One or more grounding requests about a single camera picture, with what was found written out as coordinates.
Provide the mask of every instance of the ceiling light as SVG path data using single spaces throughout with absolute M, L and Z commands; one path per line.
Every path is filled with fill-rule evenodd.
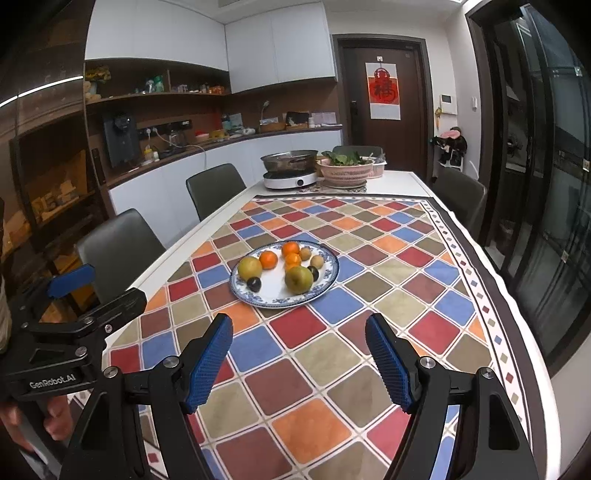
M 18 95 L 14 96 L 14 97 L 11 97 L 8 100 L 4 100 L 2 103 L 0 103 L 0 108 L 3 107 L 4 105 L 9 104 L 10 102 L 13 102 L 17 98 L 22 98 L 22 97 L 24 97 L 26 95 L 29 95 L 30 93 L 35 93 L 35 92 L 38 92 L 39 90 L 43 90 L 45 88 L 53 87 L 53 86 L 59 85 L 61 83 L 72 82 L 73 80 L 82 80 L 83 78 L 84 78 L 84 76 L 77 75 L 75 77 L 70 77 L 70 78 L 66 78 L 66 79 L 63 79 L 63 80 L 58 80 L 57 82 L 46 83 L 45 85 L 41 85 L 40 87 L 36 87 L 36 88 L 33 88 L 33 89 L 28 90 L 26 92 L 19 93 Z

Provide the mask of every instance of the orange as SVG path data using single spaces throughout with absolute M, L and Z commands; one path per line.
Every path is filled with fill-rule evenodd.
M 263 270 L 272 270 L 277 266 L 277 255 L 271 250 L 265 250 L 259 257 Z
M 301 258 L 298 254 L 287 254 L 285 256 L 285 263 L 293 263 L 294 265 L 301 265 Z
M 281 247 L 281 253 L 284 258 L 289 254 L 298 254 L 300 253 L 300 246 L 297 242 L 286 242 L 283 244 L 283 247 Z

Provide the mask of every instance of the leafy greens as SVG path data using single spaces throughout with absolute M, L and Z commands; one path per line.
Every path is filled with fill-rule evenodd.
M 365 165 L 368 163 L 367 160 L 363 160 L 356 151 L 351 152 L 349 155 L 336 154 L 331 151 L 322 152 L 325 157 L 330 158 L 330 164 L 334 167 L 350 167 L 353 165 Z

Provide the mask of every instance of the upper cabinet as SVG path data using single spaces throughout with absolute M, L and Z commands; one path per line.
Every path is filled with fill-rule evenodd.
M 335 76 L 322 3 L 280 8 L 270 14 L 279 82 Z
M 271 14 L 226 25 L 226 44 L 232 92 L 279 83 Z
M 224 26 L 163 0 L 96 0 L 85 58 L 162 59 L 228 71 Z
M 281 8 L 226 25 L 232 92 L 335 76 L 322 3 Z

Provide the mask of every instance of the human hand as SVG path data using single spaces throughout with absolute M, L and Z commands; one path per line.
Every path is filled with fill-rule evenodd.
M 47 402 L 48 417 L 43 426 L 51 438 L 56 441 L 65 440 L 74 429 L 74 421 L 65 395 L 53 397 Z M 0 419 L 12 440 L 24 450 L 33 451 L 33 446 L 26 440 L 19 428 L 22 412 L 14 403 L 0 404 Z

